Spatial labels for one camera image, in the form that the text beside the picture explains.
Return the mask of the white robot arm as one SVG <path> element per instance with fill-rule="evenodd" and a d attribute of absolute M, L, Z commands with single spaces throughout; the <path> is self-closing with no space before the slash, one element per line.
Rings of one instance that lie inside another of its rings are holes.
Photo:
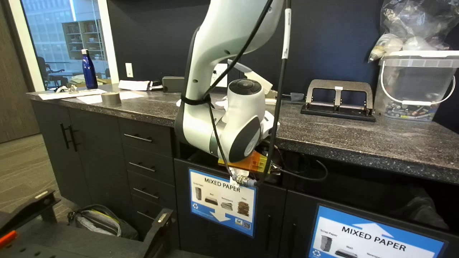
<path fill-rule="evenodd" d="M 227 85 L 227 109 L 211 114 L 216 66 L 264 46 L 276 33 L 284 0 L 210 0 L 191 43 L 185 92 L 181 96 L 177 132 L 183 141 L 207 154 L 239 162 L 266 138 L 266 91 L 254 79 Z"/>

